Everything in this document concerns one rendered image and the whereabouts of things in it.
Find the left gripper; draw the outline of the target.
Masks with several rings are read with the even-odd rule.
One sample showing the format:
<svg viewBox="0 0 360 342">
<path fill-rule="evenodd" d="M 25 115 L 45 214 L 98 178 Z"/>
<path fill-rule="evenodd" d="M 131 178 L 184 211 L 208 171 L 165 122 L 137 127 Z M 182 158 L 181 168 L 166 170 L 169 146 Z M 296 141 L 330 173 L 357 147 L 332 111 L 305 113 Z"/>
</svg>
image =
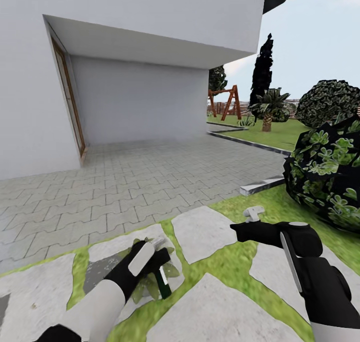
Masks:
<svg viewBox="0 0 360 342">
<path fill-rule="evenodd" d="M 157 250 L 156 253 L 158 255 L 158 261 L 155 264 L 155 266 L 150 267 L 150 268 L 147 268 L 147 266 L 145 265 L 145 268 L 147 269 L 146 275 L 149 275 L 150 273 L 159 269 L 160 267 L 162 267 L 164 264 L 168 263 L 171 260 L 170 255 L 167 250 L 167 247 L 163 247 L 163 248 Z"/>
</svg>

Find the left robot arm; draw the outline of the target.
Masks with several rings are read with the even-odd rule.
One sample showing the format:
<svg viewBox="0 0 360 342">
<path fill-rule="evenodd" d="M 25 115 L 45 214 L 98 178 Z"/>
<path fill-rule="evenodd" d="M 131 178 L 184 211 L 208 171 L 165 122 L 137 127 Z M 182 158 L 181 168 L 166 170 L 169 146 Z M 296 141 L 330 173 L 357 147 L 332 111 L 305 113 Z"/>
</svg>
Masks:
<svg viewBox="0 0 360 342">
<path fill-rule="evenodd" d="M 149 275 L 171 260 L 167 247 L 156 251 L 165 242 L 167 236 L 160 235 L 134 245 L 96 287 L 54 320 L 36 342 L 106 342 L 144 274 Z"/>
</svg>

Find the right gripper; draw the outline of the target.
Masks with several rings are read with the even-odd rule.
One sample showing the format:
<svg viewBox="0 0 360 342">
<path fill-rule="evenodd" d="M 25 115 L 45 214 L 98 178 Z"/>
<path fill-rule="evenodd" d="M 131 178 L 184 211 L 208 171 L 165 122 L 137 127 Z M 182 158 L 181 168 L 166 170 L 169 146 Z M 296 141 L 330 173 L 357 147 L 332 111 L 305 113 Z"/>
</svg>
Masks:
<svg viewBox="0 0 360 342">
<path fill-rule="evenodd" d="M 269 224 L 268 222 L 242 222 L 231 224 L 230 227 L 236 232 L 238 242 L 255 241 L 266 244 L 263 238 L 263 227 Z M 266 244 L 269 245 L 269 244 Z"/>
</svg>

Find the insectifuge atomizer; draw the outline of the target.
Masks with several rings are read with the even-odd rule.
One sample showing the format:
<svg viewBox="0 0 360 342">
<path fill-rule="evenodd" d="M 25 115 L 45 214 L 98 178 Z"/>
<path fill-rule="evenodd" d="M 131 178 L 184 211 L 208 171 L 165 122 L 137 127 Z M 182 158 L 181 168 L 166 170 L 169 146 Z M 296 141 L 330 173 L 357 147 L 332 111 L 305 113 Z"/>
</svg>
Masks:
<svg viewBox="0 0 360 342">
<path fill-rule="evenodd" d="M 154 275 L 155 275 L 162 299 L 164 300 L 164 299 L 170 297 L 172 295 L 172 291 L 170 289 L 170 285 L 169 285 L 169 282 L 168 282 L 168 279 L 166 277 L 163 267 L 160 266 L 159 269 L 156 269 L 154 271 Z"/>
</svg>

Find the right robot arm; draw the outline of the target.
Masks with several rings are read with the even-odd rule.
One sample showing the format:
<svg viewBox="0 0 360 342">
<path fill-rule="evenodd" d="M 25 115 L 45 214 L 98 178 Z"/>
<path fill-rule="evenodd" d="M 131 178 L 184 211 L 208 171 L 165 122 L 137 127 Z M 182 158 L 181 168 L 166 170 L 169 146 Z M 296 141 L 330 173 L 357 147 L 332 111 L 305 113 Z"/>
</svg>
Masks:
<svg viewBox="0 0 360 342">
<path fill-rule="evenodd" d="M 315 342 L 360 342 L 360 315 L 351 303 L 344 275 L 321 256 L 323 244 L 306 222 L 261 222 L 261 205 L 249 207 L 245 222 L 231 224 L 238 242 L 283 248 L 300 295 L 305 299 Z"/>
</svg>

